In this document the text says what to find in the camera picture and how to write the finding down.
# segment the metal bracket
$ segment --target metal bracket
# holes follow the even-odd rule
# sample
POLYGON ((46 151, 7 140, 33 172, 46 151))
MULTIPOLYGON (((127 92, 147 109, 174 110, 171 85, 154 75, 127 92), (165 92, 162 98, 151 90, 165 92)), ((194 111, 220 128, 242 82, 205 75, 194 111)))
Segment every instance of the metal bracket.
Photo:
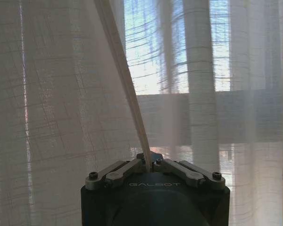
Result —
POLYGON ((127 163, 125 166, 119 168, 114 172, 110 172, 106 175, 105 182, 111 188, 119 187, 123 184, 124 180, 132 173, 138 171, 142 166, 141 159, 134 159, 127 163))
POLYGON ((164 159, 161 162, 161 165, 164 170, 174 173, 175 175, 183 179, 189 186, 197 188, 205 181, 201 173, 192 171, 170 159, 164 159))
POLYGON ((103 169, 99 173, 92 172, 88 177, 85 179, 85 187, 87 190, 94 191, 104 186, 105 177, 108 173, 117 170, 118 168, 126 165, 127 162, 125 161, 117 161, 116 163, 108 166, 107 168, 103 169))
POLYGON ((211 187, 213 190, 223 190, 225 188, 225 179, 222 177, 221 173, 213 172, 210 173, 188 161, 180 161, 178 164, 188 168, 189 170, 201 173, 204 178, 206 179, 206 183, 211 187))

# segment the sheer curtain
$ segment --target sheer curtain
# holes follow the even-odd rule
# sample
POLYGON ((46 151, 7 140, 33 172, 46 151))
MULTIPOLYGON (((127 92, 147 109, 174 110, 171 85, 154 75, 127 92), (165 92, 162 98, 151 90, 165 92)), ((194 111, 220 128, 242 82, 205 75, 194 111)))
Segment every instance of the sheer curtain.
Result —
POLYGON ((282 225, 283 1, 119 4, 151 149, 220 170, 230 225, 282 225))
MULTIPOLYGON (((111 0, 152 151, 219 170, 230 225, 283 225, 283 0, 111 0)), ((141 152, 92 0, 0 1, 0 226, 80 225, 141 152)))

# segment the screw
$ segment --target screw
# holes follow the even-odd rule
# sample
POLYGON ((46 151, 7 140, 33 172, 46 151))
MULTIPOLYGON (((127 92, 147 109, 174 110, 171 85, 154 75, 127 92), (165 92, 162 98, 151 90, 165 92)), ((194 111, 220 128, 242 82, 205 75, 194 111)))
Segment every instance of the screw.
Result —
POLYGON ((222 174, 219 172, 213 172, 212 176, 214 180, 221 180, 222 174))
POLYGON ((96 180, 98 178, 98 173, 97 172, 91 172, 89 174, 89 180, 96 180))
POLYGON ((162 161, 161 159, 156 159, 156 164, 157 164, 157 165, 160 165, 160 164, 161 164, 161 161, 162 161))

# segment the logo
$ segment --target logo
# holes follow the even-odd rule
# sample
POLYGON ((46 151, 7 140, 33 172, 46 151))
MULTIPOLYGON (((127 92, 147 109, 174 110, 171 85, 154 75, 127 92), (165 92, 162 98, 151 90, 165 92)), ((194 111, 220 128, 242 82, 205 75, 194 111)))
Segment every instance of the logo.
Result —
POLYGON ((154 184, 149 184, 149 183, 130 183, 129 186, 131 187, 171 187, 171 186, 179 186, 180 183, 154 183, 154 184))

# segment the white curtain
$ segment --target white curtain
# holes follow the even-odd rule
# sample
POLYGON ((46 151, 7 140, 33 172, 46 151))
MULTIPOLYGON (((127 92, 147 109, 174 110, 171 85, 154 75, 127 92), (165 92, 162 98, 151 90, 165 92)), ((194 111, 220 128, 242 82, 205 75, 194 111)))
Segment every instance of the white curtain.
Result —
MULTIPOLYGON (((221 171, 231 226, 283 225, 283 0, 111 0, 152 151, 221 171)), ((81 223, 141 152, 92 0, 0 0, 0 226, 81 223)))

